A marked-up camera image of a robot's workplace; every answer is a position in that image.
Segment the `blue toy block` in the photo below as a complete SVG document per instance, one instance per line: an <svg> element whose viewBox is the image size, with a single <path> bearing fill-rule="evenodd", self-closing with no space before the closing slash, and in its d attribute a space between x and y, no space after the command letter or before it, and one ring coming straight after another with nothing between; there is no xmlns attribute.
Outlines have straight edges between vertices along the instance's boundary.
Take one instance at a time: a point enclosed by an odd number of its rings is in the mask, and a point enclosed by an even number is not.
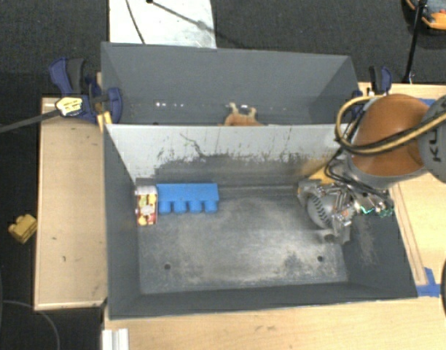
<svg viewBox="0 0 446 350"><path fill-rule="evenodd" d="M203 184L157 184L158 212L170 214L214 213L218 210L218 185Z"/></svg>

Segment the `gray metal bin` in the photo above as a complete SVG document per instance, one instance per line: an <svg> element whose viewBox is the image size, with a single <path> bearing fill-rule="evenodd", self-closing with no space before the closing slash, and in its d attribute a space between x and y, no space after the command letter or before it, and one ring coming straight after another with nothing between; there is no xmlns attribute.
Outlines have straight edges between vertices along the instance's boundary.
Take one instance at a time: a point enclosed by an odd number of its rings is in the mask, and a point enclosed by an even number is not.
<svg viewBox="0 0 446 350"><path fill-rule="evenodd" d="M112 319L416 296L395 217L357 217L329 244L296 198L336 149L348 58L104 44L102 71L125 99L103 146ZM217 126L229 101L266 125ZM137 178L215 182L219 210L137 227Z"/></svg>

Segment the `blue clamp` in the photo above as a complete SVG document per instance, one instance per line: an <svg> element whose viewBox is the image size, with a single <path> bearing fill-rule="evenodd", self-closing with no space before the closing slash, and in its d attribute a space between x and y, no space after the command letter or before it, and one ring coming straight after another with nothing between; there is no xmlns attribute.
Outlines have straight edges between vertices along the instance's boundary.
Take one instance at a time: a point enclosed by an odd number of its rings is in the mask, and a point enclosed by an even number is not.
<svg viewBox="0 0 446 350"><path fill-rule="evenodd" d="M418 296L438 298L440 296L440 284L435 283L434 273L432 272L432 269L424 267L424 271L426 272L428 284L416 287Z"/></svg>
<svg viewBox="0 0 446 350"><path fill-rule="evenodd" d="M369 67L370 81L372 83L372 90L375 95L382 95L391 89L393 80L391 78L391 71L385 66L378 69L376 66Z"/></svg>
<svg viewBox="0 0 446 350"><path fill-rule="evenodd" d="M122 114L122 97L120 89L109 88L106 95L102 95L101 88L92 77L85 77L85 83L89 89L89 95L82 94L81 79L84 60L82 58L59 58L49 66L50 78L63 97L76 96L82 99L82 109L79 112L65 115L97 123L97 111L95 104L109 104L111 121L118 123Z"/></svg>
<svg viewBox="0 0 446 350"><path fill-rule="evenodd" d="M204 184L157 184L158 213L170 214L172 211L183 214L215 213L218 210L218 185Z"/></svg>

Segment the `small box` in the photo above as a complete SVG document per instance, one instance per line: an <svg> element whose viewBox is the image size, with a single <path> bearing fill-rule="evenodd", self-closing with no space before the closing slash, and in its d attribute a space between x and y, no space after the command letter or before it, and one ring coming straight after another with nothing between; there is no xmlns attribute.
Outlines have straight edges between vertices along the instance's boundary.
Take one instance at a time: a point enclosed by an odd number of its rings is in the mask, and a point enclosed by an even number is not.
<svg viewBox="0 0 446 350"><path fill-rule="evenodd" d="M157 224L158 191L154 185L138 185L136 187L137 225Z"/></svg>

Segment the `yellow object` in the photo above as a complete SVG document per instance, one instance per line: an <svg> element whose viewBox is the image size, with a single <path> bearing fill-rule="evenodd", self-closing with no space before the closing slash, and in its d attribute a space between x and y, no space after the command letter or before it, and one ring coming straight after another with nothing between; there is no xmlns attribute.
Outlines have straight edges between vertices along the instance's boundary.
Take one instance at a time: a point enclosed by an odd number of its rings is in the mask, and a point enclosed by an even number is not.
<svg viewBox="0 0 446 350"><path fill-rule="evenodd" d="M325 185L325 184L331 184L334 183L335 181L331 178L329 178L327 175L325 175L325 166L322 167L320 170L318 170L317 172L315 172L314 174L309 176L310 180L320 180L320 184Z"/></svg>
<svg viewBox="0 0 446 350"><path fill-rule="evenodd" d="M25 244L26 241L36 231L36 219L30 214L20 216L16 219L16 223L9 226L8 231L21 244Z"/></svg>
<svg viewBox="0 0 446 350"><path fill-rule="evenodd" d="M100 132L103 133L103 124L105 125L111 125L112 122L112 115L110 112L104 112L97 115L97 122L98 126L100 127Z"/></svg>

